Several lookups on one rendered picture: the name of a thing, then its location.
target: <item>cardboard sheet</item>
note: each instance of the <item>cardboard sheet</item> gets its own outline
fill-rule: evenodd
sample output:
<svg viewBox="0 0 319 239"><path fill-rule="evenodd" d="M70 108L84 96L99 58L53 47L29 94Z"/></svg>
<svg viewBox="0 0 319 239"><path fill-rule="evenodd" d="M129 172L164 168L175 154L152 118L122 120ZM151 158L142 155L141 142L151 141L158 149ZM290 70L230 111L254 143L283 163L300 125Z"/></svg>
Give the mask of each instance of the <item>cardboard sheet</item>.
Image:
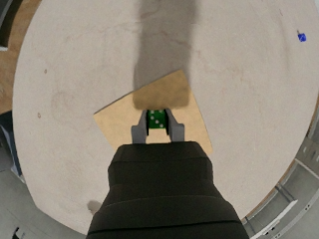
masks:
<svg viewBox="0 0 319 239"><path fill-rule="evenodd" d="M131 126L139 123L143 110L171 109L185 125L185 140L197 141L210 154L212 146L200 110L183 71L174 72L112 103L94 119L114 150L132 143ZM147 143L170 142L164 129L152 129Z"/></svg>

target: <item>gray floor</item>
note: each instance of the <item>gray floor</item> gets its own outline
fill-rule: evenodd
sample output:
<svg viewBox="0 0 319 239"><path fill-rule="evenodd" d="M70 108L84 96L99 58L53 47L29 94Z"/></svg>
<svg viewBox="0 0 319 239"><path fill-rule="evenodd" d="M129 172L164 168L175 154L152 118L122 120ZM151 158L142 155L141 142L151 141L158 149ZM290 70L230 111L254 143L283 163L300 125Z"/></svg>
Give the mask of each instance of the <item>gray floor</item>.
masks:
<svg viewBox="0 0 319 239"><path fill-rule="evenodd" d="M84 239L79 234L41 212L28 187L10 170L0 172L0 238L11 239L16 227L24 239Z"/></svg>

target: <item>white tabletop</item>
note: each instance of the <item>white tabletop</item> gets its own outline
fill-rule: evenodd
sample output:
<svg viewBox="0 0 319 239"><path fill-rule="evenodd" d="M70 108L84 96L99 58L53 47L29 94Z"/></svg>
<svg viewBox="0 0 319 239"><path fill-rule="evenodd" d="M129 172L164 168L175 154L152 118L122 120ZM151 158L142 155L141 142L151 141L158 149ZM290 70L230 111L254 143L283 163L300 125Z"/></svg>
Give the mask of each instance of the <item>white tabletop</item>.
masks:
<svg viewBox="0 0 319 239"><path fill-rule="evenodd" d="M313 0L43 0L13 98L18 154L36 205L86 233L88 204L105 199L115 153L93 114L183 69L211 139L215 184L244 217L307 132L318 53Z"/></svg>

